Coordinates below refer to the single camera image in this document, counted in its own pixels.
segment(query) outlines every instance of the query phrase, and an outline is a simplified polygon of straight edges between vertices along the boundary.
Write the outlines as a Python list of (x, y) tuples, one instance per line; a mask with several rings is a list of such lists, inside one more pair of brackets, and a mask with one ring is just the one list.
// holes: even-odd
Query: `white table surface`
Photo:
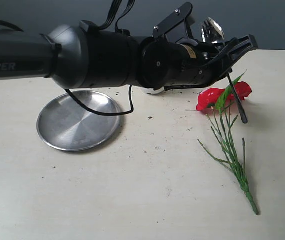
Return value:
[[(51, 79), (3, 80), (0, 240), (285, 240), (285, 51), (251, 52), (233, 70), (233, 79), (247, 70), (253, 90), (249, 123), (239, 120), (234, 135), (239, 150), (247, 142), (260, 216), (197, 142), (221, 156), (206, 117), (186, 111), (199, 89), (150, 96), (134, 88), (121, 133), (71, 154), (36, 130), (42, 108), (64, 91)], [(127, 87), (98, 91), (129, 108)]]

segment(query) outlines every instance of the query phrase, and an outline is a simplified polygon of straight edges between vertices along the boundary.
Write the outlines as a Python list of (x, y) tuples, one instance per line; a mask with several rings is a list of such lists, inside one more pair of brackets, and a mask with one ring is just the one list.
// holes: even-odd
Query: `screw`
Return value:
[(208, 52), (204, 52), (204, 53), (203, 53), (203, 57), (204, 57), (204, 59), (207, 61), (207, 60), (208, 60)]

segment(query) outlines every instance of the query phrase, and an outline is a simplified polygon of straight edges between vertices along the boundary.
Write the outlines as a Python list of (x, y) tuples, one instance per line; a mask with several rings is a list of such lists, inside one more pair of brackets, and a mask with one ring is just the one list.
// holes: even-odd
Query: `tabletop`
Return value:
[[(208, 156), (221, 150), (201, 89), (148, 95), (102, 146), (66, 153), (47, 146), (36, 122), (64, 94), (51, 79), (0, 81), (0, 240), (284, 240), (285, 51), (256, 50), (233, 68), (250, 84), (235, 144), (261, 215), (236, 178)], [(215, 84), (225, 88), (226, 79)], [(96, 89), (129, 109), (128, 87)]]

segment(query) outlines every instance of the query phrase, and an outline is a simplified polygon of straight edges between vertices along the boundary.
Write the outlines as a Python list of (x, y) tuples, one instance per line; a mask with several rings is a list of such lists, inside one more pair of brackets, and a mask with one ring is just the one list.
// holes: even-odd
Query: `stainless steel plate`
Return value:
[[(96, 91), (75, 91), (86, 106), (99, 112), (117, 113), (109, 96)], [(68, 152), (87, 150), (108, 140), (120, 127), (120, 116), (99, 116), (80, 107), (68, 94), (52, 100), (37, 120), (40, 138), (49, 146)]]

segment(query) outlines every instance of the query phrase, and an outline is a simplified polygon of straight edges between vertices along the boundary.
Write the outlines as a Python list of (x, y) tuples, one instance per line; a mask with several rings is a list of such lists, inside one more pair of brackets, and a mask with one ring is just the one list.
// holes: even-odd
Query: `red flower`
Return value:
[[(245, 100), (251, 93), (252, 89), (248, 83), (244, 81), (238, 82), (235, 86), (240, 100)], [(202, 91), (198, 96), (197, 111), (202, 111), (215, 106), (218, 98), (224, 93), (225, 89), (209, 88)], [(234, 94), (230, 94), (227, 100), (235, 100)]]

